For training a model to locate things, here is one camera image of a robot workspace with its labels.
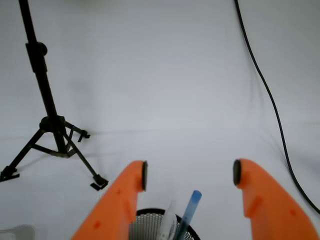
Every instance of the tripod leg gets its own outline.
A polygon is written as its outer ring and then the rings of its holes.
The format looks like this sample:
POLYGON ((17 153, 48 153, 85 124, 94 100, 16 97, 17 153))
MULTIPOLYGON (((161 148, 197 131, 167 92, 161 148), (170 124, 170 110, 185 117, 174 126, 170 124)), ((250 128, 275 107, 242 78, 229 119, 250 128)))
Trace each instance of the tripod leg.
POLYGON ((17 171, 17 165, 21 162, 21 160, 25 157, 25 155, 29 152, 33 145, 41 138, 43 134, 44 132, 40 129, 35 133, 35 135, 30 139, 30 141, 28 141, 24 148, 22 148, 22 150, 11 162, 11 164, 9 166, 6 166, 0 173, 0 182, 15 179, 20 176, 20 174, 13 175, 13 173, 17 171))
POLYGON ((68 134, 65 133, 65 134, 63 134, 63 136, 68 141, 68 143, 71 145, 73 150, 75 150, 76 154, 78 154, 79 158, 82 160, 84 165, 89 169, 89 171, 93 175, 93 179, 97 184, 92 183, 90 186, 93 187, 94 189, 96 189, 97 191, 99 191, 100 189, 103 189, 105 186, 107 186, 108 181, 95 172, 95 170, 92 168, 90 163, 86 160, 85 156, 83 156, 83 154, 79 151, 79 149, 74 144, 72 139, 68 136, 68 134))
POLYGON ((67 151, 66 143, 63 136, 61 136, 59 133, 53 132, 53 137, 59 153, 67 154, 68 151, 67 151))
MULTIPOLYGON (((72 139, 72 136, 74 134, 74 126, 72 126, 70 128, 70 134, 69 134, 69 139, 72 139)), ((70 149, 71 145, 70 145, 70 142, 68 141, 67 144, 66 144, 66 150, 69 152, 69 149, 70 149)))

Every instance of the black mesh cup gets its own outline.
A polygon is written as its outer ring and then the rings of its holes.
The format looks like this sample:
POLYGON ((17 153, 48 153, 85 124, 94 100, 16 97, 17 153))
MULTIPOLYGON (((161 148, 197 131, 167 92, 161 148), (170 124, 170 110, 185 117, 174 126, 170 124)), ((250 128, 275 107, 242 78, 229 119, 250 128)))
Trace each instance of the black mesh cup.
MULTIPOLYGON (((159 208, 145 208, 136 212, 136 221, 130 225, 129 240, 157 240, 161 220, 165 210, 159 208)), ((181 217, 176 216, 177 229, 181 217)), ((184 235, 184 240, 200 240, 191 226, 184 235)))

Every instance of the white plastic object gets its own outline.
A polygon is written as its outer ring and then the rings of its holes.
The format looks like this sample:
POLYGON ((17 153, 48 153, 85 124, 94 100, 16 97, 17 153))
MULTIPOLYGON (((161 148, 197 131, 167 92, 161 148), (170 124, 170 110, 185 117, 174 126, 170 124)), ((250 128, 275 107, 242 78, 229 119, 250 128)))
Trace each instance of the white plastic object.
POLYGON ((0 229, 0 240, 36 240, 36 231, 31 225, 0 229))
POLYGON ((177 216, 175 214, 176 201, 172 200, 161 220, 157 240, 172 240, 177 229, 177 216))

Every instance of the black tripod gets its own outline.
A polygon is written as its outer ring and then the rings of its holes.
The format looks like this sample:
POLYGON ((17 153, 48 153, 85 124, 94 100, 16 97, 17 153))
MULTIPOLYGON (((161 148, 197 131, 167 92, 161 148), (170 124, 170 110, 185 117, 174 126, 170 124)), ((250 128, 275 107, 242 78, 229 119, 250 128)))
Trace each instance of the black tripod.
POLYGON ((49 86, 47 76, 47 65, 45 62, 45 55, 47 54, 48 49, 43 43, 38 42, 36 39, 28 0, 19 0, 19 4, 26 36, 28 39, 28 43, 25 44, 26 50, 29 55, 32 70, 35 73, 36 80, 40 88, 47 116, 41 120, 39 130, 25 145, 21 152, 15 157, 12 163, 3 169, 3 171, 0 174, 0 182, 18 178, 20 174, 13 175, 17 171, 17 165, 21 162, 21 160, 25 157, 25 155, 29 152, 30 149, 36 149, 46 154, 62 158, 70 158, 72 155, 78 154, 82 162, 92 173, 93 179, 96 182, 92 183, 91 186, 97 191, 103 189, 105 186, 107 186, 108 181, 95 172, 95 170, 91 167, 86 158, 82 155, 82 153, 79 151, 77 146, 72 141, 72 136, 74 132, 80 134, 78 142, 81 142, 83 138, 88 139, 90 135, 88 135, 87 131, 70 124, 65 120, 63 116, 59 116, 57 114, 54 99, 52 97, 52 93, 49 86), (69 135, 67 134, 66 128, 70 129, 69 135), (53 151, 51 149, 36 144, 44 133, 53 133, 58 151, 53 151))

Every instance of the tripod foot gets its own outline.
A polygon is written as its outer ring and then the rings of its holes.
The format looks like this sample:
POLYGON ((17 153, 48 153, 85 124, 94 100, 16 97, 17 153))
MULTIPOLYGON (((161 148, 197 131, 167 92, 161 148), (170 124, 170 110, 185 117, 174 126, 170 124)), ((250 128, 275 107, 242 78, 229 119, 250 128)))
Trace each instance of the tripod foot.
POLYGON ((90 186, 97 191, 104 189, 108 185, 108 181, 99 174, 95 175, 93 179, 96 183, 91 183, 90 186))
POLYGON ((3 169, 3 171, 0 173, 0 182, 16 179, 20 177, 20 174, 13 175, 16 171, 17 171, 16 168, 11 168, 10 166, 6 166, 3 169))

